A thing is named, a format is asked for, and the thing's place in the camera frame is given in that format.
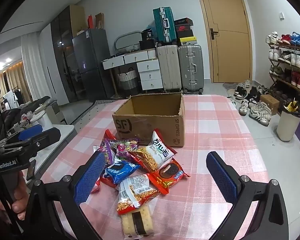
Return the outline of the person left hand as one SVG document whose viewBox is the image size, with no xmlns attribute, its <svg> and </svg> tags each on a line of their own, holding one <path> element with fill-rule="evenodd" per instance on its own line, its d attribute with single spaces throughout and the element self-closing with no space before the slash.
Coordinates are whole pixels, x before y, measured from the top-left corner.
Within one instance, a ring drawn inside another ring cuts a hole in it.
<svg viewBox="0 0 300 240">
<path fill-rule="evenodd" d="M 14 190 L 15 202 L 12 204 L 12 210 L 17 214 L 19 220 L 25 219 L 27 202 L 29 200 L 29 194 L 27 192 L 27 186 L 24 180 L 22 171 L 18 172 L 18 185 Z M 5 208 L 0 201 L 0 218 L 6 222 L 9 222 L 9 218 L 6 215 Z"/>
</svg>

